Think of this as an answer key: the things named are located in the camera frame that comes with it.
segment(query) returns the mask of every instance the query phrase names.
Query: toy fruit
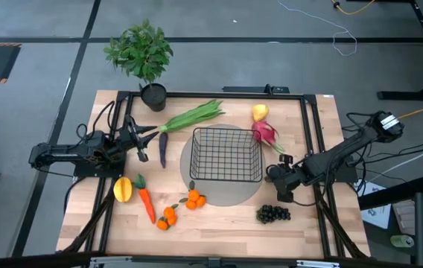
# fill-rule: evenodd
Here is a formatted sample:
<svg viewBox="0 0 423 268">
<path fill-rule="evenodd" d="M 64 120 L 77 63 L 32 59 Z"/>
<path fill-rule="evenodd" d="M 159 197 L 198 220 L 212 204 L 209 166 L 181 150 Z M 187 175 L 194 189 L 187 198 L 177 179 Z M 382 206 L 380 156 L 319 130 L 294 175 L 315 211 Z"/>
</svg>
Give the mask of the toy fruit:
<svg viewBox="0 0 423 268">
<path fill-rule="evenodd" d="M 175 225 L 176 216 L 174 215 L 173 217 L 167 218 L 167 223 L 168 223 L 169 226 Z"/>
<path fill-rule="evenodd" d="M 114 196 L 119 202 L 127 202 L 132 196 L 132 183 L 127 177 L 121 177 L 114 184 Z"/>
<path fill-rule="evenodd" d="M 263 205 L 256 211 L 256 219 L 261 223 L 273 223 L 275 220 L 291 220 L 291 213 L 280 206 Z"/>
<path fill-rule="evenodd" d="M 191 200 L 187 201 L 187 203 L 185 203 L 185 206 L 191 210 L 194 210 L 197 208 L 197 204 Z"/>
<path fill-rule="evenodd" d="M 157 221 L 157 227 L 159 227 L 159 229 L 164 231 L 168 230 L 168 224 L 164 220 Z"/>
<path fill-rule="evenodd" d="M 269 125 L 266 121 L 259 121 L 253 123 L 251 129 L 259 132 L 259 134 L 253 134 L 253 137 L 256 141 L 262 142 L 268 146 L 273 147 L 274 150 L 278 153 L 284 153 L 284 148 L 276 143 L 276 139 L 274 137 L 274 135 L 278 132 L 275 130 L 274 127 L 271 127 L 271 125 Z"/>
<path fill-rule="evenodd" d="M 200 193 L 197 190 L 190 190 L 188 192 L 188 199 L 193 202 L 196 202 L 199 197 L 200 197 Z"/>
<path fill-rule="evenodd" d="M 270 108 L 264 104 L 256 104 L 253 107 L 253 119 L 255 122 L 263 120 L 270 112 Z"/>
<path fill-rule="evenodd" d="M 175 216 L 175 208 L 177 207 L 177 204 L 173 204 L 172 206 L 169 206 L 164 209 L 164 216 L 168 219 L 170 217 Z"/>
<path fill-rule="evenodd" d="M 206 203 L 206 198 L 204 196 L 198 197 L 198 200 L 196 201 L 197 207 L 201 208 Z"/>
</svg>

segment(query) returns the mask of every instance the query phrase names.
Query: white paper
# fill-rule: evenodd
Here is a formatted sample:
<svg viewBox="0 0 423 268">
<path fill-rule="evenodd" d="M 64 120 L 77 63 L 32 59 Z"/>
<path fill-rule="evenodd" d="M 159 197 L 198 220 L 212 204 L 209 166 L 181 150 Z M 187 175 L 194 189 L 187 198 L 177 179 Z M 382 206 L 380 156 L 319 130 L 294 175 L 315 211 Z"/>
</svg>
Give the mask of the white paper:
<svg viewBox="0 0 423 268">
<path fill-rule="evenodd" d="M 360 179 L 356 184 L 354 184 L 354 188 L 356 190 L 359 183 L 360 183 Z M 360 189 L 359 197 L 362 195 L 363 189 L 364 187 Z M 383 190 L 385 189 L 385 187 L 376 185 L 371 182 L 367 182 L 365 189 L 366 191 L 363 193 L 364 195 Z M 389 204 L 389 205 L 384 205 L 378 208 L 366 209 L 364 211 L 361 211 L 360 214 L 362 215 L 362 220 L 365 220 L 367 223 L 371 223 L 375 226 L 381 227 L 383 229 L 387 229 L 389 226 L 390 209 L 391 209 L 391 205 Z"/>
</svg>

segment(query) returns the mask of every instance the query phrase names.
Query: green onion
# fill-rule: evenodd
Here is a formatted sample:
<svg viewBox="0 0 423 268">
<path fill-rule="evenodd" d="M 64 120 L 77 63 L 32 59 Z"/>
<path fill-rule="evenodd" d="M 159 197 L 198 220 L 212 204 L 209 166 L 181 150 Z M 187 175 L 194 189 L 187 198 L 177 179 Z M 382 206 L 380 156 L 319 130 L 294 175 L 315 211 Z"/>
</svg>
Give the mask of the green onion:
<svg viewBox="0 0 423 268">
<path fill-rule="evenodd" d="M 184 127 L 197 124 L 224 114 L 218 107 L 223 101 L 211 100 L 195 109 L 177 115 L 160 127 L 161 132 L 181 130 Z"/>
</svg>

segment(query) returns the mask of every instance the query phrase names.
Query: gray circular mat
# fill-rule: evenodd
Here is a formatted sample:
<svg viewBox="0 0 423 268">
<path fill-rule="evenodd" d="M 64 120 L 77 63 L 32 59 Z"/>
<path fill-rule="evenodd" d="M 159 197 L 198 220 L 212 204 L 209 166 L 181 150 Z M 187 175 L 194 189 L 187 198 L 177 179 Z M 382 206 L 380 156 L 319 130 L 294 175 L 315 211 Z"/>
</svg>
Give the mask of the gray circular mat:
<svg viewBox="0 0 423 268">
<path fill-rule="evenodd" d="M 239 130 L 239 127 L 229 124 L 215 124 L 208 126 L 211 128 L 225 128 L 231 130 Z M 191 158 L 191 142 L 193 136 L 187 141 L 183 147 L 180 156 L 180 173 L 185 185 L 189 185 L 192 178 L 190 177 L 190 158 Z M 264 167 L 264 156 L 261 156 Z M 206 196 L 206 202 L 210 205 L 231 206 L 240 204 L 252 197 L 261 186 L 261 182 L 219 182 L 195 179 L 195 188 Z"/>
</svg>

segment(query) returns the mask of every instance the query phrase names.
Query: orange carrot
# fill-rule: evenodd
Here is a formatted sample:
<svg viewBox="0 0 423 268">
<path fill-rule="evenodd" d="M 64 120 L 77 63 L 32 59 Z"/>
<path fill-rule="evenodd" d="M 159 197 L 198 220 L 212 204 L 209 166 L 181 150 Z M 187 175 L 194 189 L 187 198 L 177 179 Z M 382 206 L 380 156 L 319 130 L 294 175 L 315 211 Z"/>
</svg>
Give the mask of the orange carrot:
<svg viewBox="0 0 423 268">
<path fill-rule="evenodd" d="M 139 196 L 145 205 L 145 210 L 149 214 L 149 218 L 152 223 L 155 223 L 155 210 L 153 209 L 152 201 L 150 200 L 149 191 L 145 188 L 145 178 L 141 175 L 137 175 L 137 180 L 134 182 L 134 186 L 139 189 Z"/>
<path fill-rule="evenodd" d="M 152 223 L 155 223 L 155 211 L 153 210 L 152 202 L 150 201 L 149 191 L 147 189 L 140 189 L 139 196 L 145 205 L 145 210 L 149 214 Z"/>
</svg>

